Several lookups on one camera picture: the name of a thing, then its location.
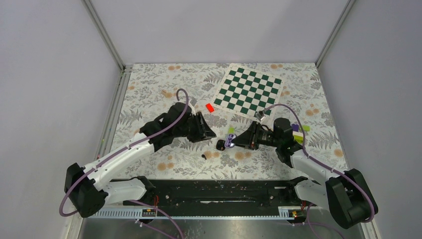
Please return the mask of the purple earbud charging case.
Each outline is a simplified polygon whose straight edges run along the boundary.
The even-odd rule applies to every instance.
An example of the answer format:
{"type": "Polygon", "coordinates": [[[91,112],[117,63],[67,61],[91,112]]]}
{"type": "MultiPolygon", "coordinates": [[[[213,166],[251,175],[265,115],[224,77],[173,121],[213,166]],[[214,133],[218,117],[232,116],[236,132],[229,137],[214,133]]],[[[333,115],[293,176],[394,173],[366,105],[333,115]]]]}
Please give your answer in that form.
{"type": "Polygon", "coordinates": [[[235,147],[235,143],[233,142],[233,140],[237,137],[236,134],[234,133],[229,133],[225,139],[224,142],[224,147],[225,148],[233,148],[235,147]]]}

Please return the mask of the black earbud charging case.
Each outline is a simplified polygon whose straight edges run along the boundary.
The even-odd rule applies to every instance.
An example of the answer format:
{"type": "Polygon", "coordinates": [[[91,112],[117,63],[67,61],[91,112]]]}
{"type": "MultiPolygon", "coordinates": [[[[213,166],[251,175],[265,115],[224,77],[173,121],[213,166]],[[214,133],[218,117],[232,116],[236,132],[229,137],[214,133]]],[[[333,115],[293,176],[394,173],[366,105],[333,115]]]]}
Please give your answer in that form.
{"type": "Polygon", "coordinates": [[[220,151],[224,151],[226,149],[225,147],[225,140],[219,139],[216,143],[216,149],[220,151]]]}

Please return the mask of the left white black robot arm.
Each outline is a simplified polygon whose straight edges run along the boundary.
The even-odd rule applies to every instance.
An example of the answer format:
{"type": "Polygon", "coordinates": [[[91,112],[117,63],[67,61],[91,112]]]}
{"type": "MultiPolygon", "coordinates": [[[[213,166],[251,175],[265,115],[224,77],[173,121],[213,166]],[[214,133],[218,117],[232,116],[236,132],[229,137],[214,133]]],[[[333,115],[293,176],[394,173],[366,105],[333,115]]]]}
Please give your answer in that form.
{"type": "Polygon", "coordinates": [[[104,157],[84,166],[78,163],[70,165],[66,171],[65,198],[59,207],[60,214],[70,216],[70,213],[63,211],[66,200],[71,201],[76,213],[83,218],[94,215],[107,204],[129,200],[150,204],[154,200],[154,192],[144,180],[115,181],[114,177],[135,161],[157,152],[180,137],[197,143],[215,138],[216,134],[201,112],[193,113],[185,103],[175,103],[168,112],[141,127],[126,144],[104,157]]]}

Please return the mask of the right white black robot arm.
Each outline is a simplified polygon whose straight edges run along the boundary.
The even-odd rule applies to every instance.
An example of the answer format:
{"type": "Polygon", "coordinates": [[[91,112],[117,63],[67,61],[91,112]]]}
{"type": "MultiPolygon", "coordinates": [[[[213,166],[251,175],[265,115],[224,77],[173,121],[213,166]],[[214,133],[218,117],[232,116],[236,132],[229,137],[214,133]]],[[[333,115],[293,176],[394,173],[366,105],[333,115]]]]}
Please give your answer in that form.
{"type": "Polygon", "coordinates": [[[310,177],[286,190],[288,203],[298,205],[304,200],[324,208],[344,229],[373,218],[378,206],[363,174],[357,169],[340,172],[312,159],[295,141],[294,133],[286,118],[277,118],[272,130],[254,121],[231,143],[250,150],[261,145],[274,147],[282,163],[310,177]]]}

